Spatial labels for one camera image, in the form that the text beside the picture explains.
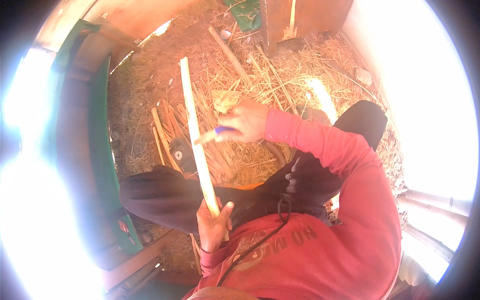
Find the shoe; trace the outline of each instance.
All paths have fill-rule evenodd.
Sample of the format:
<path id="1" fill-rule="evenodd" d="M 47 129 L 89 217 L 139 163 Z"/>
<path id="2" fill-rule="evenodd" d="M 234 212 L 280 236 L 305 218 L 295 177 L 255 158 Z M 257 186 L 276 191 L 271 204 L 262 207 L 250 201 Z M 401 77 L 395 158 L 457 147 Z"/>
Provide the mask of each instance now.
<path id="1" fill-rule="evenodd" d="M 170 144 L 170 154 L 181 168 L 183 173 L 196 173 L 197 165 L 195 164 L 195 157 L 193 156 L 192 148 L 187 142 L 179 137 L 174 138 Z"/>

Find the right hand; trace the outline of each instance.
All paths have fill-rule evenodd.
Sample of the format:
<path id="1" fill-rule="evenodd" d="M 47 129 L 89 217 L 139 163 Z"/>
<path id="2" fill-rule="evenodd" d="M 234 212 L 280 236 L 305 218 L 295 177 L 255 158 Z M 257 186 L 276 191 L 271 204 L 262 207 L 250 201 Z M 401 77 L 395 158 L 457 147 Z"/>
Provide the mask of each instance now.
<path id="1" fill-rule="evenodd" d="M 265 126 L 270 108 L 252 100 L 241 101 L 228 115 L 218 118 L 218 123 L 236 131 L 221 132 L 215 140 L 254 142 L 265 137 Z"/>
<path id="2" fill-rule="evenodd" d="M 220 198 L 216 198 L 220 215 L 216 218 L 212 217 L 208 210 L 205 199 L 197 211 L 198 233 L 200 235 L 200 245 L 203 251 L 213 253 L 220 248 L 220 244 L 229 230 L 232 230 L 232 213 L 234 204 L 232 201 L 228 202 L 225 207 L 222 207 Z"/>

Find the cord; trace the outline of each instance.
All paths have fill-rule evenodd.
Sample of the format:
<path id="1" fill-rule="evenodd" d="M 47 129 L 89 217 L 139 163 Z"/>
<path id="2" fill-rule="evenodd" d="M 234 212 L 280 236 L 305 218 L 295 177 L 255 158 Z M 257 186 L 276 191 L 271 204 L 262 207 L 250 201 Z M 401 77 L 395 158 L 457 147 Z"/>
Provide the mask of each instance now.
<path id="1" fill-rule="evenodd" d="M 225 271 L 225 273 L 223 274 L 222 278 L 220 278 L 218 284 L 216 285 L 217 287 L 221 286 L 222 283 L 225 281 L 225 279 L 227 278 L 228 274 L 230 273 L 230 271 L 242 260 L 244 259 L 248 254 L 250 254 L 253 250 L 255 250 L 258 246 L 260 246 L 263 242 L 265 242 L 266 240 L 268 240 L 269 238 L 271 238 L 274 234 L 276 234 L 277 232 L 280 231 L 280 229 L 282 229 L 283 226 L 285 226 L 285 224 L 288 222 L 288 220 L 290 219 L 290 214 L 292 212 L 292 203 L 290 201 L 290 199 L 286 199 L 286 201 L 288 202 L 288 215 L 287 215 L 287 218 L 283 218 L 282 216 L 282 210 L 281 210 L 281 205 L 283 203 L 283 201 L 285 200 L 286 198 L 285 197 L 282 197 L 282 200 L 278 201 L 278 215 L 280 216 L 280 220 L 282 220 L 282 224 L 277 228 L 275 229 L 274 231 L 272 231 L 269 235 L 267 235 L 266 237 L 264 237 L 260 242 L 256 243 L 255 245 L 253 245 L 250 249 L 247 250 L 247 252 L 245 252 L 244 254 L 240 255 L 239 258 L 237 258 L 232 264 L 230 267 L 228 267 L 228 269 Z"/>

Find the black pants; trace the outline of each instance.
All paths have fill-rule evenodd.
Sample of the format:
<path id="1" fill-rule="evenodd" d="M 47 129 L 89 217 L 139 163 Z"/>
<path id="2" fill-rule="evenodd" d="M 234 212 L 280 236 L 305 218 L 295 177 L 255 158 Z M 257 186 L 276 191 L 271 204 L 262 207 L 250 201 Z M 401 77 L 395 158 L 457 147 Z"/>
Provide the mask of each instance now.
<path id="1" fill-rule="evenodd" d="M 334 126 L 363 135 L 376 150 L 386 123 L 387 118 L 378 106 L 360 101 L 345 111 Z M 290 163 L 253 190 L 214 189 L 223 204 L 235 203 L 231 215 L 235 230 L 249 221 L 277 213 L 282 197 L 289 197 L 293 213 L 309 214 L 328 224 L 323 205 L 339 193 L 341 185 L 342 180 L 324 168 L 311 153 L 298 151 Z M 120 185 L 120 201 L 129 212 L 189 233 L 198 233 L 196 211 L 202 198 L 198 181 L 186 180 L 179 172 L 165 166 L 130 176 Z"/>

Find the ground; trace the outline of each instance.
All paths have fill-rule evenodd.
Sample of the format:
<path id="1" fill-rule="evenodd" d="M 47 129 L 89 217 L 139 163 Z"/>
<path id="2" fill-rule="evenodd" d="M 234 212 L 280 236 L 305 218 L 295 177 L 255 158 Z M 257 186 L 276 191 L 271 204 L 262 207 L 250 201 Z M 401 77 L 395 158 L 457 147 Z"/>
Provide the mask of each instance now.
<path id="1" fill-rule="evenodd" d="M 129 175 L 150 171 L 154 165 L 160 164 L 150 110 L 158 107 L 160 119 L 164 122 L 163 99 L 174 108 L 184 103 L 179 67 L 179 61 L 184 56 L 189 57 L 192 82 L 205 94 L 204 110 L 199 111 L 199 122 L 205 130 L 211 129 L 218 116 L 212 105 L 212 90 L 215 89 L 239 91 L 242 98 L 252 98 L 288 111 L 291 111 L 288 96 L 294 105 L 327 111 L 329 106 L 321 92 L 312 86 L 312 78 L 323 83 L 330 106 L 333 105 L 332 114 L 340 115 L 355 102 L 365 99 L 378 104 L 389 116 L 388 106 L 382 101 L 377 88 L 378 83 L 367 86 L 355 80 L 357 69 L 367 69 L 343 36 L 311 33 L 279 43 L 277 56 L 270 61 L 277 77 L 269 68 L 269 61 L 257 48 L 257 45 L 261 47 L 261 32 L 240 32 L 227 10 L 226 6 L 214 0 L 193 5 L 180 13 L 163 35 L 151 37 L 143 44 L 140 53 L 131 55 L 110 76 L 108 121 L 120 181 Z M 209 26 L 218 31 L 226 29 L 233 32 L 229 46 L 251 75 L 252 85 L 239 79 L 208 32 Z M 276 146 L 288 161 L 292 149 L 287 145 Z M 275 157 L 258 143 L 229 143 L 218 147 L 235 173 L 233 178 L 223 174 L 218 180 L 220 185 L 261 182 L 280 168 Z M 377 153 L 384 164 L 392 193 L 399 194 L 403 189 L 403 158 L 390 118 Z M 334 199 L 333 205 L 333 208 L 337 206 L 337 199 Z M 334 209 L 332 220 L 336 213 L 337 209 Z M 148 245 L 167 231 L 167 228 L 138 217 L 132 216 L 132 219 L 143 245 Z M 187 272 L 195 269 L 190 237 L 183 236 L 162 253 L 162 258 L 168 270 Z"/>

